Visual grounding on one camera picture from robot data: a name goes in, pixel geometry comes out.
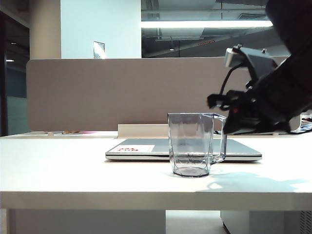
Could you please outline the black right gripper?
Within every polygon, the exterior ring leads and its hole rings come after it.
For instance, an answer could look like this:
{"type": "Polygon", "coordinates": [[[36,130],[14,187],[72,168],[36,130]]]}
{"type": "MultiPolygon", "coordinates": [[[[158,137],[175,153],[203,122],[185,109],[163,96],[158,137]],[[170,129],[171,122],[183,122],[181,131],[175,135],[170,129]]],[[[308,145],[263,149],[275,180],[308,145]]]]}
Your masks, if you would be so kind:
{"type": "Polygon", "coordinates": [[[207,105],[210,109],[234,105],[223,128],[227,135],[289,133],[290,120],[305,110],[305,69],[277,68],[247,92],[209,95],[207,105]]]}

